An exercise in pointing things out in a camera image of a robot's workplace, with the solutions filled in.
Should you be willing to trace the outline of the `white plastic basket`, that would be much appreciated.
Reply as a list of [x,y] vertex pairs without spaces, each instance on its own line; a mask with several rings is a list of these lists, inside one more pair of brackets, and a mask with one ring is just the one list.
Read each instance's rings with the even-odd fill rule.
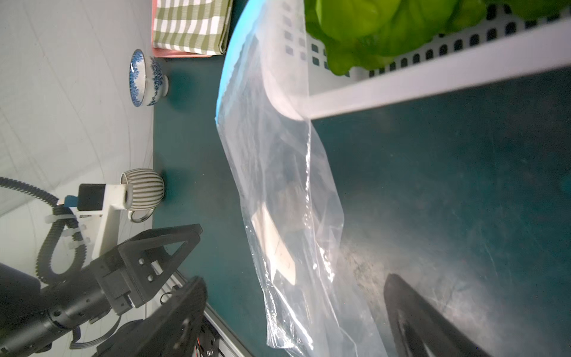
[[270,1],[257,36],[264,89],[294,120],[316,120],[524,77],[570,65],[570,9],[526,21],[492,5],[476,26],[438,35],[383,68],[330,71],[324,44],[305,29],[301,1]]

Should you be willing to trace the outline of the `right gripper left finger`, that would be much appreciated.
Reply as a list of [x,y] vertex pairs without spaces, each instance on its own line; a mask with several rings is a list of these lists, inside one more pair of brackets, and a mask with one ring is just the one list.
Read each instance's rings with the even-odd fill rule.
[[121,327],[97,347],[96,356],[192,356],[204,317],[208,290],[195,276],[144,320]]

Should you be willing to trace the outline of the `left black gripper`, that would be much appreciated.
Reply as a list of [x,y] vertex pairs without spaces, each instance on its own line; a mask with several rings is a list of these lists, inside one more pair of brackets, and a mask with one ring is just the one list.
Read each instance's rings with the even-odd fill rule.
[[118,316],[151,301],[200,242],[199,224],[145,230],[44,289],[26,277],[26,342],[50,344],[109,311]]

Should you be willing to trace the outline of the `clear blue zipper bag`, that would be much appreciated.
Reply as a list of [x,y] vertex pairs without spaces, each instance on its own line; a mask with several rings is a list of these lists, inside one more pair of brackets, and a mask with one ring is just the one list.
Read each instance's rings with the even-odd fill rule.
[[385,356],[341,253],[344,215],[306,114],[301,1],[249,1],[233,31],[216,124],[266,311],[266,342],[291,356]]

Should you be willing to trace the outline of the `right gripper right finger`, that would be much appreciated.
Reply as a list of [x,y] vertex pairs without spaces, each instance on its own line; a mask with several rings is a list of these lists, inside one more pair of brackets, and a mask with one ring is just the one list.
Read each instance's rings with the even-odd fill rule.
[[397,274],[388,275],[384,297],[399,356],[487,356]]

